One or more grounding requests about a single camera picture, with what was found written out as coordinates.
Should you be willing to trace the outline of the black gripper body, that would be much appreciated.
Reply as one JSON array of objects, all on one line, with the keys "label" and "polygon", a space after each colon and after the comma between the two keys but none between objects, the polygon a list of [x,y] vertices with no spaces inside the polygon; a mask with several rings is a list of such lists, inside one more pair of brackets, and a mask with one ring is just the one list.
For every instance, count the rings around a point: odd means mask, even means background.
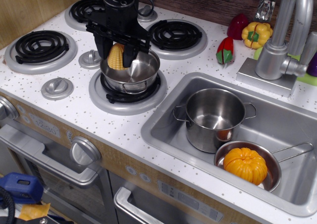
[{"label": "black gripper body", "polygon": [[137,44],[139,51],[147,53],[150,49],[150,34],[138,22],[138,3],[125,5],[115,1],[104,3],[104,11],[93,11],[85,14],[88,19],[86,30],[93,35],[110,36],[113,43],[123,45]]}]

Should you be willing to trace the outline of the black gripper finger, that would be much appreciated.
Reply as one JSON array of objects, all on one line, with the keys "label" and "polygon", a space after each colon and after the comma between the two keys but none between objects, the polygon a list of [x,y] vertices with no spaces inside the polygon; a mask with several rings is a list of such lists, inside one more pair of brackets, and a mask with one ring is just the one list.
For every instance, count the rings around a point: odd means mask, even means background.
[{"label": "black gripper finger", "polygon": [[127,44],[124,46],[123,51],[123,67],[129,68],[133,60],[137,57],[139,53],[139,46],[137,44]]},{"label": "black gripper finger", "polygon": [[98,49],[99,56],[102,59],[106,59],[110,52],[110,49],[113,46],[113,38],[112,35],[110,36],[101,36],[101,35],[94,35],[95,43]]}]

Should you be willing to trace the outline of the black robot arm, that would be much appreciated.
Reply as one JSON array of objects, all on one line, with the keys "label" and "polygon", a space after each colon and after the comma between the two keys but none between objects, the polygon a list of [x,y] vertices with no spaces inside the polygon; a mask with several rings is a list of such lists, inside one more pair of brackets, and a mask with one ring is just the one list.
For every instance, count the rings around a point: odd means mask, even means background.
[{"label": "black robot arm", "polygon": [[95,37],[99,55],[106,59],[114,42],[124,45],[123,67],[131,66],[139,52],[148,53],[151,36],[138,22],[139,0],[103,0],[104,11],[85,14],[86,30]]}]

